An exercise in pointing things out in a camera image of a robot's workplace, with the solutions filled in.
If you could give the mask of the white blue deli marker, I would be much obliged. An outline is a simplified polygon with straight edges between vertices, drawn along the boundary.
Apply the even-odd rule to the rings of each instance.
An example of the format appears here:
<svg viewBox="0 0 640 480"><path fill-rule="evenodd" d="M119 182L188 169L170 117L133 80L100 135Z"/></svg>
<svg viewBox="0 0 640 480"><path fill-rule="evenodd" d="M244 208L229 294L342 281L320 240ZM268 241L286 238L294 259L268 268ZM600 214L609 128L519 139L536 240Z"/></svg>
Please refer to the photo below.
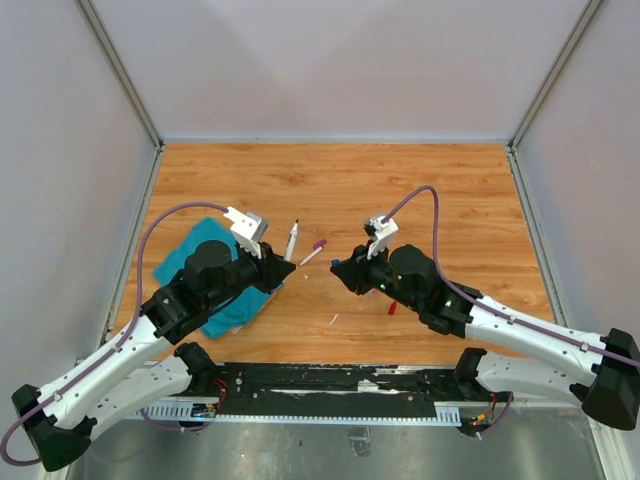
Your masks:
<svg viewBox="0 0 640 480"><path fill-rule="evenodd" d="M299 220L296 219L294 221L291 229L290 229L289 237L288 237L287 244L286 244L286 247L285 247L285 252L284 252L284 255L283 255L283 258L288 262L290 262L292 260L293 253L294 253L294 250L295 250L295 245L296 245L296 242L297 242L298 232L299 232Z"/></svg>

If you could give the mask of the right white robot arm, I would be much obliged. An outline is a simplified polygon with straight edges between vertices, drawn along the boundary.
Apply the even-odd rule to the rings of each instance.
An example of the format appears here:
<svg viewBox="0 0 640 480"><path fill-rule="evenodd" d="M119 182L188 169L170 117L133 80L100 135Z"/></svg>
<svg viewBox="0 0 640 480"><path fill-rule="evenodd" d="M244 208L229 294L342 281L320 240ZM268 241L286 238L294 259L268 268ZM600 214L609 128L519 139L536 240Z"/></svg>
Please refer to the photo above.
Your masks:
<svg viewBox="0 0 640 480"><path fill-rule="evenodd" d="M578 406L593 420L622 431L639 414L639 348L613 328L585 332L526 315L465 285L446 281L413 245L373 257L365 246L330 267L352 293L377 290L417 314L430 330L503 346L511 358L484 349L463 352L453 375L466 400L482 393L527 393Z"/></svg>

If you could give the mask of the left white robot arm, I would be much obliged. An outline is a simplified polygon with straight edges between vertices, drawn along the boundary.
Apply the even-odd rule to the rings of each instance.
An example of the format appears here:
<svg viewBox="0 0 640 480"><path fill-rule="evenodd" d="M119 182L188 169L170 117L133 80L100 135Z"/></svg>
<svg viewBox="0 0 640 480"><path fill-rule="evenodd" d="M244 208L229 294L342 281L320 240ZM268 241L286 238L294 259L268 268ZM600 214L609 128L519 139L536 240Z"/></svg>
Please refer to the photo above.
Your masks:
<svg viewBox="0 0 640 480"><path fill-rule="evenodd" d="M48 472L60 470L115 423L154 401L207 393L215 364L185 337L245 290L270 294L295 269L266 242L256 254L217 240L201 243L109 342L58 379L42 387L25 384L12 394L37 463Z"/></svg>

